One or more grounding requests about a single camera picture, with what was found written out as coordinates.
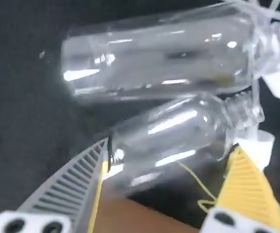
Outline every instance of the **dark fabric background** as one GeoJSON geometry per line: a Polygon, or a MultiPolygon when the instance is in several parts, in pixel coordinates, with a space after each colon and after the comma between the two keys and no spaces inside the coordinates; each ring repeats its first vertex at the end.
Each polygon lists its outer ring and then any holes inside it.
{"type": "MultiPolygon", "coordinates": [[[[59,73],[61,41],[70,28],[212,3],[216,1],[0,0],[0,211],[16,209],[51,174],[96,140],[97,133],[160,103],[129,104],[128,108],[76,105],[59,73]],[[39,59],[43,51],[45,56],[39,59]]],[[[280,202],[280,101],[263,82],[261,102],[266,114],[261,128],[276,136],[265,173],[280,202]]],[[[155,191],[146,198],[172,197],[155,191]]],[[[202,222],[191,214],[188,200],[179,208],[166,209],[163,204],[159,208],[194,226],[202,222]]]]}

